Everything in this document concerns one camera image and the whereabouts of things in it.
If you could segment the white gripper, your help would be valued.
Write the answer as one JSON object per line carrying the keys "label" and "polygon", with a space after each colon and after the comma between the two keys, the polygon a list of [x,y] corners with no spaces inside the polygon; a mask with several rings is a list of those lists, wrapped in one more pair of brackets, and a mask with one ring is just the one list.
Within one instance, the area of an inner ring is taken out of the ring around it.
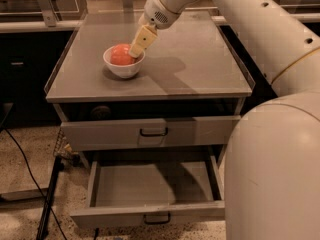
{"label": "white gripper", "polygon": [[138,58],[157,38],[157,29],[168,29],[185,8],[199,0],[147,0],[139,19],[141,26],[133,39],[129,54]]}

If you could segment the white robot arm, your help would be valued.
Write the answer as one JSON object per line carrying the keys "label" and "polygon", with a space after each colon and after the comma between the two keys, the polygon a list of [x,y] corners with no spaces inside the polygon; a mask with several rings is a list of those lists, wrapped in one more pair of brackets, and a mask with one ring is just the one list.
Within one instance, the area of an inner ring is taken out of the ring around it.
{"label": "white robot arm", "polygon": [[[166,29],[196,0],[147,0]],[[227,240],[320,240],[320,39],[272,0],[212,0],[276,93],[226,148]]]}

